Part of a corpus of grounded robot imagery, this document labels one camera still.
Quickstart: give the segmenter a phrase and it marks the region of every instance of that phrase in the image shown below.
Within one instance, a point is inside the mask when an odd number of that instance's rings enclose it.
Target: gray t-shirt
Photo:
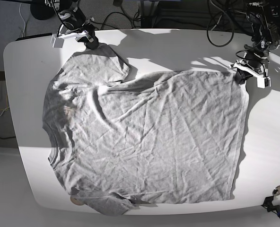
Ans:
[[[43,111],[51,166],[100,213],[137,203],[228,200],[248,94],[234,74],[153,72],[129,82],[106,44],[78,52],[50,82]]]

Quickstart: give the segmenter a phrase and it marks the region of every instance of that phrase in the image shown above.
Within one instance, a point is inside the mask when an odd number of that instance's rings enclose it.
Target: t-shirt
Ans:
[[[49,83],[43,128],[60,184],[106,215],[139,203],[230,198],[248,94],[232,73],[130,67],[106,44],[77,52]]]

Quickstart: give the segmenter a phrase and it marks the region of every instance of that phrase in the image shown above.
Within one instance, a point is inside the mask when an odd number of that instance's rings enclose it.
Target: white table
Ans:
[[[235,34],[231,44],[217,48],[208,43],[205,31],[142,29],[96,33],[133,66],[133,76],[160,70],[228,71],[235,52],[250,44],[250,37]],[[215,43],[226,42],[230,33],[213,32]],[[51,144],[42,129],[44,95],[49,81],[83,44],[66,40],[53,49],[50,37],[10,43],[4,51],[4,68],[12,119],[20,154],[36,201],[60,210],[95,212],[76,206],[58,183],[47,160]],[[241,151],[232,200],[197,204],[140,206],[130,215],[185,214],[230,210],[261,205],[280,185],[280,48],[270,55],[272,87],[260,89],[255,79],[247,83],[250,95],[244,150]]]

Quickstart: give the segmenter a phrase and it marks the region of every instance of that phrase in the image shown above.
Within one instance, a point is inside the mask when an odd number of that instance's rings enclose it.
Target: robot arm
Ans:
[[[53,47],[62,48],[64,40],[72,37],[91,50],[99,46],[95,27],[78,7],[78,0],[45,0],[45,4],[54,8],[61,21],[59,31],[52,36]]]
[[[236,61],[231,68],[237,68],[236,80],[244,84],[250,77],[257,78],[260,88],[271,86],[271,78],[268,76],[268,56],[270,50],[280,46],[280,36],[277,26],[273,22],[274,11],[267,0],[244,0],[247,4],[246,17],[252,23],[254,35],[253,45],[245,45],[245,52],[240,61]]]

